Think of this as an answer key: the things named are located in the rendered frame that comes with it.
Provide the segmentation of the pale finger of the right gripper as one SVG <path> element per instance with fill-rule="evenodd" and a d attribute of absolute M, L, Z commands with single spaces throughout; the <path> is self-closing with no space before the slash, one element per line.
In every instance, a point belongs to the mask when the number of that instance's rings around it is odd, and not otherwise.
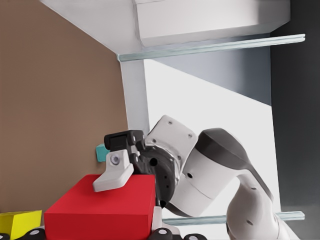
<path fill-rule="evenodd" d="M 106 168 L 92 184 L 95 192 L 123 187 L 134 172 L 126 149 L 111 151 L 106 155 Z"/>

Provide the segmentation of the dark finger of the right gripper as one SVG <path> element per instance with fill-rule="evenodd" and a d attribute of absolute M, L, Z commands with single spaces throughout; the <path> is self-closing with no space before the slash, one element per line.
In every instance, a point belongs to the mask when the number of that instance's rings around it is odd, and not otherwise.
<path fill-rule="evenodd" d="M 144 139 L 142 130 L 126 130 L 104 136 L 104 146 L 110 152 L 119 150 L 131 151 L 131 146 Z"/>

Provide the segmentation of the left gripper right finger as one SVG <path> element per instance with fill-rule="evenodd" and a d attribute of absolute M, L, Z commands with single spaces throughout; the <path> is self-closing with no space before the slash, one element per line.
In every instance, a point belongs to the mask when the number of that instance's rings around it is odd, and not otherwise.
<path fill-rule="evenodd" d="M 180 230 L 177 227 L 163 222 L 160 206 L 155 206 L 153 209 L 149 240 L 182 240 Z"/>

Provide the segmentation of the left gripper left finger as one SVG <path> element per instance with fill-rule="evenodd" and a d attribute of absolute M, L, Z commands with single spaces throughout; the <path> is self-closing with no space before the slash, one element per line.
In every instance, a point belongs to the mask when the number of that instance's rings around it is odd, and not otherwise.
<path fill-rule="evenodd" d="M 0 240 L 47 240 L 45 226 L 35 227 L 22 235 L 18 235 L 18 237 L 0 232 Z"/>

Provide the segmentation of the red wooden cube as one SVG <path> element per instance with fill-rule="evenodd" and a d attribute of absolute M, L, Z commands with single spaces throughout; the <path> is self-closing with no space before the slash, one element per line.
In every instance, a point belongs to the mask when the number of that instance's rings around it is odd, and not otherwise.
<path fill-rule="evenodd" d="M 47 240 L 147 240 L 155 206 L 154 175 L 132 175 L 120 188 L 95 192 L 88 174 L 44 213 Z"/>

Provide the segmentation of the yellow wooden cube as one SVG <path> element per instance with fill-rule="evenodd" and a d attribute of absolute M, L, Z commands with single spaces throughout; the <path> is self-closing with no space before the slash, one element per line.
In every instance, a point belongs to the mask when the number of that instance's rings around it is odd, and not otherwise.
<path fill-rule="evenodd" d="M 0 233 L 8 234 L 10 240 L 22 237 L 41 225 L 42 210 L 0 213 Z"/>

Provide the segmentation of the teal blue wooden cube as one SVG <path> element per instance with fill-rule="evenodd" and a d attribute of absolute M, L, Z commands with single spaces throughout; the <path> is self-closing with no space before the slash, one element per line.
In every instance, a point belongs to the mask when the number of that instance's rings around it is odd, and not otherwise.
<path fill-rule="evenodd" d="M 104 143 L 97 145 L 95 148 L 95 151 L 96 151 L 96 158 L 99 163 L 105 162 L 106 156 L 110 152 L 108 149 L 106 149 Z"/>

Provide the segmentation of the silver frame post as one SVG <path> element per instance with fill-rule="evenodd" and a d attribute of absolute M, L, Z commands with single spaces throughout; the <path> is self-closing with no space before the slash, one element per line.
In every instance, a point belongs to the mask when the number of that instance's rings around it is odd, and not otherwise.
<path fill-rule="evenodd" d="M 276 215 L 283 221 L 304 220 L 305 214 L 302 211 L 277 212 Z M 172 226 L 191 226 L 191 225 L 215 225 L 225 224 L 226 215 L 201 216 L 201 217 L 180 217 L 180 218 L 163 218 L 165 224 Z"/>
<path fill-rule="evenodd" d="M 259 39 L 240 40 L 232 42 L 214 43 L 208 45 L 179 47 L 172 49 L 152 50 L 136 53 L 118 54 L 119 62 L 130 62 L 145 59 L 156 59 L 181 55 L 192 55 L 208 52 L 230 51 L 239 49 L 250 49 L 269 47 L 277 45 L 301 43 L 306 40 L 305 34 L 294 34 L 286 36 L 267 37 Z"/>

